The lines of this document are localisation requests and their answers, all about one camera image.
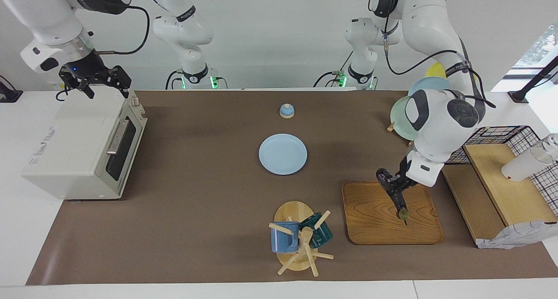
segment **blue mug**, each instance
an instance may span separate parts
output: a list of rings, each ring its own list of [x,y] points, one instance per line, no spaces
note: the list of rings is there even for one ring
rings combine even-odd
[[[275,225],[290,230],[293,235],[271,228],[271,251],[275,253],[294,253],[299,250],[299,222],[275,221]]]

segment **white wall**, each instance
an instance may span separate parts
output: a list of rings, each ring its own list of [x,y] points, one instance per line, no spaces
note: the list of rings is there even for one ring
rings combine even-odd
[[[321,73],[339,69],[349,54],[343,32],[350,20],[369,14],[368,0],[193,1],[215,29],[213,42],[203,47],[207,61],[236,88],[312,86]],[[152,19],[165,13],[150,0],[133,4],[147,7]],[[555,0],[448,0],[448,11],[487,89],[558,15]],[[19,56],[31,34],[2,3],[0,15],[0,73],[20,88],[47,89],[44,78]],[[134,49],[145,29],[145,17],[136,10],[119,16],[80,10],[78,17],[95,32],[98,50]],[[424,57],[404,43],[391,47],[390,54],[394,69],[400,71]],[[379,57],[379,88],[409,88],[428,67],[397,77],[385,67],[382,53]],[[133,88],[162,88],[169,72],[179,67],[173,52],[153,34],[140,53],[104,58],[107,65],[126,69]]]

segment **black wire rack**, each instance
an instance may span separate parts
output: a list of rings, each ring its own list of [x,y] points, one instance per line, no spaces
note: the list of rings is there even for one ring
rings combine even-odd
[[[464,146],[469,144],[507,144],[512,152],[518,156],[539,140],[540,138],[529,126],[484,127],[477,130],[465,142]],[[461,147],[453,152],[446,164],[471,164],[471,161],[464,148]],[[558,216],[558,162],[533,174],[531,180],[537,186],[548,206]]]

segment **brown table mat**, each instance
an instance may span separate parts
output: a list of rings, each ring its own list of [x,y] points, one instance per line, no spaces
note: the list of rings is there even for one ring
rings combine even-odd
[[[477,249],[443,177],[431,189],[445,239],[357,246],[347,239],[341,187],[397,171],[407,142],[388,134],[403,92],[140,92],[149,117],[123,198],[66,201],[28,285],[518,279],[558,277],[542,243]],[[279,116],[281,104],[295,117]],[[258,149],[277,133],[308,149],[300,172],[275,176]],[[299,200],[329,209],[333,239],[320,275],[287,271],[269,245],[275,210]]]

